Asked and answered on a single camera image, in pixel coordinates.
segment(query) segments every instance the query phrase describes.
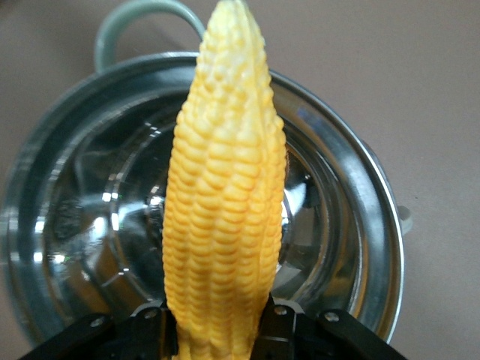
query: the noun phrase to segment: yellow corn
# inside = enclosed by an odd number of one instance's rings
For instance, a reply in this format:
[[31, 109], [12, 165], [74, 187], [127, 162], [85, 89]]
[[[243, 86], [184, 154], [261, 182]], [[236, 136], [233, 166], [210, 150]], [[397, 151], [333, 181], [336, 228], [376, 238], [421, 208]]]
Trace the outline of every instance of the yellow corn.
[[250, 358], [281, 246], [284, 123], [260, 29], [242, 0], [217, 4], [177, 117], [163, 268], [178, 357]]

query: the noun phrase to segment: gray surface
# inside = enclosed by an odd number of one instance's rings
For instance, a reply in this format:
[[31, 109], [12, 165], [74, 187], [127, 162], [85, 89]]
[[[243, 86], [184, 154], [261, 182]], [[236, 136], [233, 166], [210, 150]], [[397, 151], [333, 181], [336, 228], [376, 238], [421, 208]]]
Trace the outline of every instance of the gray surface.
[[[121, 1], [0, 5], [0, 189], [46, 108], [93, 72], [101, 19]], [[184, 1], [206, 21], [215, 0]], [[480, 2], [250, 0], [271, 68], [319, 95], [378, 154], [400, 204], [406, 285], [392, 344], [409, 359], [480, 356]], [[121, 58], [194, 49], [171, 16], [121, 38]], [[1, 274], [0, 358], [29, 350]]]

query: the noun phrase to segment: corn cob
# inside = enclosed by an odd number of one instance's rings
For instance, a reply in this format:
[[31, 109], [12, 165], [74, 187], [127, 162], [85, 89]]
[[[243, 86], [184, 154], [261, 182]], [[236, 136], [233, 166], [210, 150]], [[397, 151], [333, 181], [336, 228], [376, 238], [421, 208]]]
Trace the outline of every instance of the corn cob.
[[163, 268], [181, 360], [249, 359], [275, 278], [286, 139], [263, 46], [247, 5], [221, 0], [177, 117]]

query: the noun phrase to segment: pot handle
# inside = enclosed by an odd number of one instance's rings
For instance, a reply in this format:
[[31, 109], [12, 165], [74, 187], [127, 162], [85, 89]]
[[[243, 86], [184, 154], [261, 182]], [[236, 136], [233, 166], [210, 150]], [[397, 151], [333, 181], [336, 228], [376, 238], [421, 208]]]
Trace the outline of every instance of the pot handle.
[[170, 13], [187, 21], [203, 37], [205, 27], [198, 16], [186, 5], [176, 0], [133, 0], [112, 11], [102, 22], [95, 40], [94, 65], [97, 73], [103, 73], [115, 64], [116, 44], [120, 34], [139, 17], [151, 13]]

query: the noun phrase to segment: screw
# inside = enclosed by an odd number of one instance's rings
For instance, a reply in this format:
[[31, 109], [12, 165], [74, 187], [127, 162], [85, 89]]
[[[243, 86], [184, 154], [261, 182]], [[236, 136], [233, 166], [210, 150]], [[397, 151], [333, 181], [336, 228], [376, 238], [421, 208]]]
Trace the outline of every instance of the screw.
[[328, 313], [325, 313], [323, 316], [330, 323], [336, 323], [338, 320], [340, 320], [340, 317], [338, 317], [338, 315], [336, 313], [332, 312], [332, 311], [329, 311]]
[[145, 313], [145, 315], [143, 315], [143, 317], [145, 319], [151, 319], [151, 318], [154, 318], [157, 316], [157, 311], [154, 309], [154, 310], [150, 310], [150, 311], [147, 311]]
[[280, 315], [280, 316], [287, 315], [287, 309], [283, 306], [275, 306], [274, 311], [277, 315]]
[[102, 325], [103, 323], [105, 323], [105, 318], [104, 318], [103, 316], [101, 316], [101, 317], [98, 317], [98, 318], [95, 319], [95, 320], [92, 320], [92, 321], [90, 322], [90, 326], [91, 326], [92, 328], [96, 328], [96, 327]]

